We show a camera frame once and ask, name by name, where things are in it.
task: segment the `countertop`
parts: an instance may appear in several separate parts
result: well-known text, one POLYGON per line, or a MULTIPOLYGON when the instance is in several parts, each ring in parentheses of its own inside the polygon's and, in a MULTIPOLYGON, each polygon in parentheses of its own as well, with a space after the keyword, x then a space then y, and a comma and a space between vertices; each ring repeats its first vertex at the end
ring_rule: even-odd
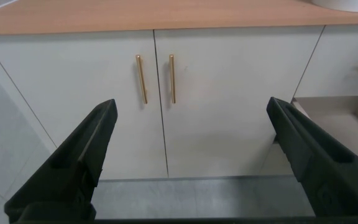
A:
POLYGON ((308 0, 18 0, 0 8, 0 34, 358 24, 358 12, 308 0))

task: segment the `drawer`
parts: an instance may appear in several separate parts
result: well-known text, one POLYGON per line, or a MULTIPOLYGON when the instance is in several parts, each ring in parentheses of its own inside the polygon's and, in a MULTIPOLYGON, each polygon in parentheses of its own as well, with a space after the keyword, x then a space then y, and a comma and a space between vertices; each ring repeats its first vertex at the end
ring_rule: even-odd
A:
POLYGON ((358 26, 325 27, 295 96, 358 96, 358 26))
POLYGON ((292 104, 358 155, 358 96, 295 98, 292 104))

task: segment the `cabinet door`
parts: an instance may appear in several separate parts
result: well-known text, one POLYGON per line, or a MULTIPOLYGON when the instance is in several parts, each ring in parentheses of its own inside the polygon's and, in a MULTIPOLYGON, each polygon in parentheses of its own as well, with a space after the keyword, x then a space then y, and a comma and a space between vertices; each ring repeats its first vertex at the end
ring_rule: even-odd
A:
POLYGON ((156 30, 169 176, 257 175, 275 137, 266 104, 292 99, 321 31, 156 30))
POLYGON ((296 97, 358 96, 358 25, 326 26, 296 97))
POLYGON ((98 103, 116 100, 101 179, 167 177, 151 30, 0 36, 0 62, 57 146, 98 103))

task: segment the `wooden countertop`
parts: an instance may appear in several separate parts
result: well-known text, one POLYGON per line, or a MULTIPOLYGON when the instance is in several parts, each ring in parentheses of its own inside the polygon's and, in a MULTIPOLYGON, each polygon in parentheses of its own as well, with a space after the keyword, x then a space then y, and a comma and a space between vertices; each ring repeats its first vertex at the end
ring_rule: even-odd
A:
POLYGON ((310 0, 18 0, 0 8, 0 34, 358 24, 358 12, 310 0))

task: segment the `gold cabinet handle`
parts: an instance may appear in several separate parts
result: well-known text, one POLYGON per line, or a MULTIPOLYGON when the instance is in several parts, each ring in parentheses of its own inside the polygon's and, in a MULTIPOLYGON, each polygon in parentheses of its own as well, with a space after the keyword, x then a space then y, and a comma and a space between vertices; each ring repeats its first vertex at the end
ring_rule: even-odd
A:
POLYGON ((173 64, 173 54, 169 55, 169 64, 171 67, 171 94, 172 103, 177 103, 177 94, 175 91, 175 66, 173 64))
POLYGON ((136 55, 136 63, 137 63, 137 71, 139 72, 139 80, 140 80, 140 88, 142 89, 143 102, 147 104, 147 90, 144 85, 144 77, 143 77, 143 66, 142 66, 142 58, 140 55, 136 55))

